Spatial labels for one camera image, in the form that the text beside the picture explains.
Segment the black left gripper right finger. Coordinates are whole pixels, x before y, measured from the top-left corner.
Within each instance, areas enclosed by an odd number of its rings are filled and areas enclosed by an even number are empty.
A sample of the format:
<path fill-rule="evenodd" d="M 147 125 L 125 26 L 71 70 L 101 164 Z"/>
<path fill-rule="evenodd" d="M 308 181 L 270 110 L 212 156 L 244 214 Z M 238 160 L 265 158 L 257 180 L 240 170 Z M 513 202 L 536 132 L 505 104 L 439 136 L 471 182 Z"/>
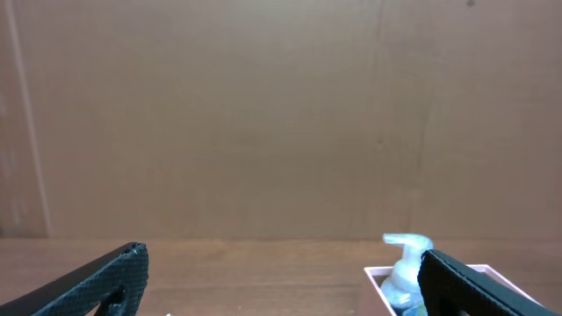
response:
<path fill-rule="evenodd" d="M 422 254 L 418 283 L 429 316 L 558 316 L 435 249 Z"/>

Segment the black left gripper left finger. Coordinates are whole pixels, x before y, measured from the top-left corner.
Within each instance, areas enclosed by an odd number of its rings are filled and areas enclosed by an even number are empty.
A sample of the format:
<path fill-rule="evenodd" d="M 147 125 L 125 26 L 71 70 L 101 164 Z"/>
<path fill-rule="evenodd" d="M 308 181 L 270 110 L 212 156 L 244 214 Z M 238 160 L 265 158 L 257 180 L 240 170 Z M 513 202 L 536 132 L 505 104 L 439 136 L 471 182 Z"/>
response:
<path fill-rule="evenodd" d="M 1 305 L 2 315 L 136 315 L 148 285 L 144 243 L 130 242 Z"/>

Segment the clear soap pump bottle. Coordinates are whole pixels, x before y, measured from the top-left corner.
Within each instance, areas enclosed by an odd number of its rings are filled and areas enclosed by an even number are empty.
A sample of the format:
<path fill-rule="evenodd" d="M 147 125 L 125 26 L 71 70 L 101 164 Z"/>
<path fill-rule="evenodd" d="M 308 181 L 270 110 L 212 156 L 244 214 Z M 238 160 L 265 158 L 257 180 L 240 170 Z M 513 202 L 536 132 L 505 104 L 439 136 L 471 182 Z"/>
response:
<path fill-rule="evenodd" d="M 416 233 L 384 233 L 382 239 L 385 244 L 402 248 L 401 258 L 380 285 L 392 309 L 397 315 L 402 315 L 423 303 L 418 274 L 423 253 L 432 249 L 434 244 L 429 237 Z"/>

